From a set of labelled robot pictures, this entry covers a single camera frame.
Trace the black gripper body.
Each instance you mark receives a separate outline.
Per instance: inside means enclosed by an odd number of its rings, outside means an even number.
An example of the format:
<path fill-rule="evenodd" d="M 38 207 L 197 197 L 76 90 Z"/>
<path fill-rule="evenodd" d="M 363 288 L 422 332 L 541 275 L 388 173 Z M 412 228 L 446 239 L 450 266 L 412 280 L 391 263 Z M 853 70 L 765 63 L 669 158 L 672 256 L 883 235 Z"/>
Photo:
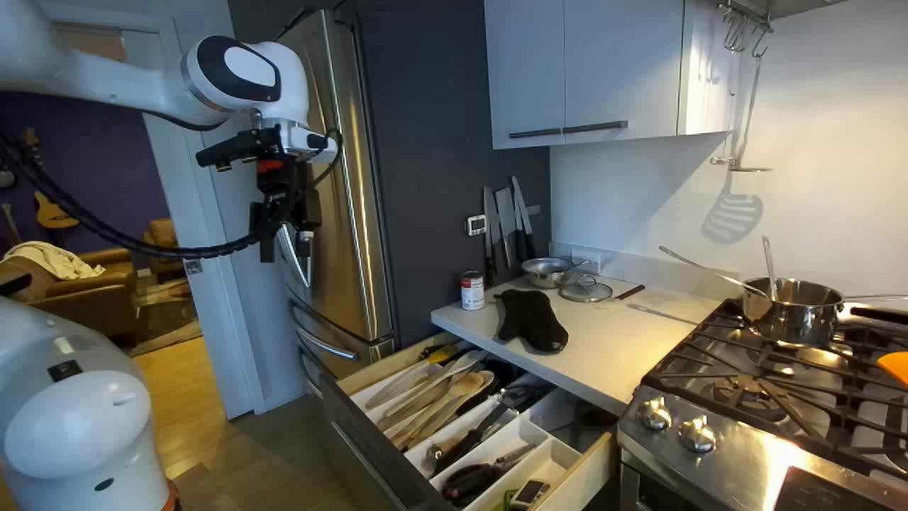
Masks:
<path fill-rule="evenodd" d="M 275 259 L 275 232 L 280 225 L 317 228 L 321 205 L 313 167 L 294 156 L 265 156 L 255 163 L 260 201 L 250 205 L 250 232 L 258 239 L 258 256 Z"/>

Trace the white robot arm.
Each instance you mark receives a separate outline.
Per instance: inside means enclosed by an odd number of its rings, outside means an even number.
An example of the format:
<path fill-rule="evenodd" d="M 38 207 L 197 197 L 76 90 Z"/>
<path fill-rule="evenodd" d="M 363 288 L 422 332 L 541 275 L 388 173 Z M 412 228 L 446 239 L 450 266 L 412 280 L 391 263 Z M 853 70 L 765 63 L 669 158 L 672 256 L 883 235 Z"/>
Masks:
<path fill-rule="evenodd" d="M 209 131 L 235 114 L 258 126 L 197 154 L 202 164 L 258 164 L 265 201 L 248 235 L 209 259 L 284 241 L 307 201 L 307 167 L 338 143 L 307 126 L 307 70 L 280 42 L 204 38 L 174 68 L 140 68 L 65 45 L 33 0 L 4 0 L 4 86 L 157 114 Z M 178 511 L 154 447 L 150 391 L 104 334 L 60 316 L 0 305 L 4 481 L 21 511 Z"/>

